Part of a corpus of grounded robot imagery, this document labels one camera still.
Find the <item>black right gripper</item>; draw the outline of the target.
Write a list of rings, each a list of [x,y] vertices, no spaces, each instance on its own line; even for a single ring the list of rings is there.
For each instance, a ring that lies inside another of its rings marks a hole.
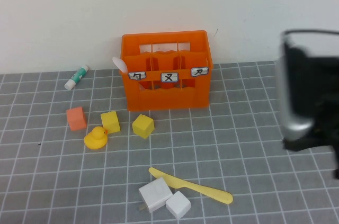
[[[338,58],[311,56],[284,40],[284,149],[302,151],[338,139]]]

